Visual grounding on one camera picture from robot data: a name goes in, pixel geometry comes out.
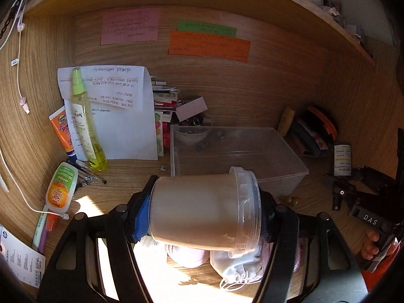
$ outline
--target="bottle label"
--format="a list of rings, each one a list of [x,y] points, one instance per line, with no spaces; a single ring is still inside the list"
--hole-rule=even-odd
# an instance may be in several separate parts
[[[338,144],[334,146],[334,176],[351,175],[351,146]]]
[[[88,131],[86,118],[84,117],[83,106],[78,104],[71,104],[71,110],[74,115],[77,130],[80,133],[81,143],[83,144],[86,156],[89,159],[96,160],[94,148],[92,147],[90,139],[90,132]]]
[[[48,201],[52,206],[56,208],[65,207],[73,178],[73,170],[64,165],[58,167],[48,191]]]

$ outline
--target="orange tube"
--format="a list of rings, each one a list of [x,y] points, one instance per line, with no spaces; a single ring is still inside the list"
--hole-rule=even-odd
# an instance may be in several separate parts
[[[71,136],[69,131],[69,125],[67,124],[66,108],[65,106],[58,109],[51,116],[49,116],[50,122],[52,123],[53,129],[62,144],[69,160],[76,161],[77,157],[75,155],[73,144],[71,142]]]

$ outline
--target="black chain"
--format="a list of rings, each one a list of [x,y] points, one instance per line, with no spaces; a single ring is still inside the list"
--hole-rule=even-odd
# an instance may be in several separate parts
[[[21,3],[21,0],[17,0],[16,4],[11,7],[10,12],[9,12],[9,17],[7,17],[7,20],[4,23],[3,28],[1,29],[0,40],[3,38],[3,35],[7,30],[7,26],[10,24],[11,20],[13,20],[16,17],[16,13],[17,13],[20,3]]]

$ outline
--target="yellow liquid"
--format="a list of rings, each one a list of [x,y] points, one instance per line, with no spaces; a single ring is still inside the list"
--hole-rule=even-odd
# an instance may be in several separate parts
[[[105,157],[104,150],[102,149],[97,133],[94,127],[94,120],[92,118],[92,110],[90,106],[90,102],[88,101],[87,92],[83,92],[81,94],[76,94],[71,97],[71,102],[73,104],[81,105],[83,107],[84,118],[88,128],[88,134],[90,135],[90,141],[92,144],[92,148],[94,149],[95,159],[87,156],[88,161],[90,163],[90,167],[97,171],[103,171],[108,166],[108,161]]]

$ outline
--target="rectangular storage bin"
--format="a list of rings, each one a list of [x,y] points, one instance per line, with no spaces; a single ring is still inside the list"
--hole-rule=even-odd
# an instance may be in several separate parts
[[[289,195],[309,170],[273,128],[171,126],[171,176],[254,172],[260,188]]]

